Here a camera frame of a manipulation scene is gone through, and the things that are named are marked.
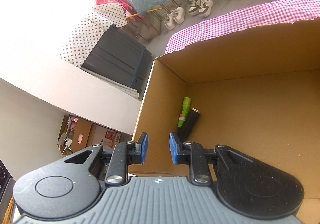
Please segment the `pink checkered tablecloth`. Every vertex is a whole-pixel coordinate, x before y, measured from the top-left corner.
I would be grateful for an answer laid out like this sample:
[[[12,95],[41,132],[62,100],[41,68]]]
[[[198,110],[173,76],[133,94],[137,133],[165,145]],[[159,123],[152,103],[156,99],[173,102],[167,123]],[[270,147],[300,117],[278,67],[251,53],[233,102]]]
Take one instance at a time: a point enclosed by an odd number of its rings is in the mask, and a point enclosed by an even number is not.
[[[235,10],[180,30],[170,37],[165,54],[201,41],[257,26],[295,23],[319,17],[319,0],[276,0]]]

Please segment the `dark grey storage cabinet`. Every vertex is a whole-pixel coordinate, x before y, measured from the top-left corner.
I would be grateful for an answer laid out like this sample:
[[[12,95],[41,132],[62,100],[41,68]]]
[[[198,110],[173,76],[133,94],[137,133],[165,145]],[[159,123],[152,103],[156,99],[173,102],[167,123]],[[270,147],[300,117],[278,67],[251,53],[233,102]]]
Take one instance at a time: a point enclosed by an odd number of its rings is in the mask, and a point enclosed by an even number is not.
[[[140,93],[151,59],[152,54],[144,45],[112,25],[81,67]]]

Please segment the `black cylindrical bottle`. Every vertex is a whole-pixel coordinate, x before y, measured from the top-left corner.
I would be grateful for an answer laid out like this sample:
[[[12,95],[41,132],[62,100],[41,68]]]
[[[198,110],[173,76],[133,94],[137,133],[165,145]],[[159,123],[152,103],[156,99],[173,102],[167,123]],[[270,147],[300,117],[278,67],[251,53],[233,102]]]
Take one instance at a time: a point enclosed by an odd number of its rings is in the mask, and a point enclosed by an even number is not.
[[[178,129],[178,137],[181,141],[186,141],[190,136],[195,124],[197,123],[200,116],[199,110],[192,108],[182,126]]]

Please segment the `brown white sneaker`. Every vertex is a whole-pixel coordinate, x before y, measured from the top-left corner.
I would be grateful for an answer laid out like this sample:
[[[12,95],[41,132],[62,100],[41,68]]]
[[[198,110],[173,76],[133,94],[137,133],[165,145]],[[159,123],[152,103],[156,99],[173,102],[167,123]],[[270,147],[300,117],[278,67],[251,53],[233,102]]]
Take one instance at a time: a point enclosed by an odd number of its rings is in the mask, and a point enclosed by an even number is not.
[[[201,0],[189,0],[190,6],[188,13],[191,16],[196,16],[199,14]]]
[[[208,17],[213,6],[212,0],[200,0],[199,15],[202,18]]]

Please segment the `brown cardboard box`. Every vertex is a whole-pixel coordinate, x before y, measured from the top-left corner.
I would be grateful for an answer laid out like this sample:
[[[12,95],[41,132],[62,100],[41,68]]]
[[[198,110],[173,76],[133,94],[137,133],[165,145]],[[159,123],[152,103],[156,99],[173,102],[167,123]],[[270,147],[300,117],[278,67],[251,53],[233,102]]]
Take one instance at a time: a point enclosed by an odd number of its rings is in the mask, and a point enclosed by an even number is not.
[[[153,62],[134,139],[149,136],[137,175],[186,174],[169,134],[185,97],[200,112],[190,141],[225,144],[300,180],[298,218],[319,223],[319,19],[257,26],[194,43]]]

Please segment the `brown white sneaker left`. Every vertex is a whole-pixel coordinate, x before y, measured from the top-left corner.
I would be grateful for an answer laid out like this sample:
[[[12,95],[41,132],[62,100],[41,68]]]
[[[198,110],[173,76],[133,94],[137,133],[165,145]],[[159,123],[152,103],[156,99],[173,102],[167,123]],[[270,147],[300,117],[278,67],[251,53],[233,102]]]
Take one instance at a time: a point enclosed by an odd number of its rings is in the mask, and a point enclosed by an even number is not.
[[[201,0],[189,0],[190,6],[188,13],[191,16],[196,16],[199,14]]]

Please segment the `brown white sneaker right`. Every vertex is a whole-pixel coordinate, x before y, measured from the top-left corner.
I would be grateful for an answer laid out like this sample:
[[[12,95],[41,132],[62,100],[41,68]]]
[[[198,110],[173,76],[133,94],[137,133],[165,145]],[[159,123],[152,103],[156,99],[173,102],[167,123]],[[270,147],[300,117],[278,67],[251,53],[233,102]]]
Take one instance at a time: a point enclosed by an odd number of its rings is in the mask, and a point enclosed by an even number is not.
[[[199,15],[202,18],[208,17],[213,6],[212,0],[200,0]]]

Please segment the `white polka dot cloth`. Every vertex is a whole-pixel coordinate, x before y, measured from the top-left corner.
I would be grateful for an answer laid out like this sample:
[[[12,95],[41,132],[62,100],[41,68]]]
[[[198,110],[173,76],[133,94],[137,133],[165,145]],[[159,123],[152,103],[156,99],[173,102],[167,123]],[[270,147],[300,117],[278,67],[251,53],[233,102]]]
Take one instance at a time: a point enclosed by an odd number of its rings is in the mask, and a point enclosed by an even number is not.
[[[108,29],[126,25],[125,11],[119,3],[97,5],[80,19],[58,57],[80,68]]]

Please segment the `green tube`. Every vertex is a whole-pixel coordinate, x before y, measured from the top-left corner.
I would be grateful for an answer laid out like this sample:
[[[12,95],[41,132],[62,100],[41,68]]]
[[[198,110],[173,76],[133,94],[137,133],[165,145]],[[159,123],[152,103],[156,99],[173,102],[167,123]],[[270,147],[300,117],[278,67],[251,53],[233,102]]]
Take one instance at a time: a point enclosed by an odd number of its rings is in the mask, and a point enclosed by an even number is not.
[[[191,98],[190,97],[184,97],[182,102],[182,109],[179,115],[177,126],[181,127],[189,113],[190,110],[190,104],[191,104]]]

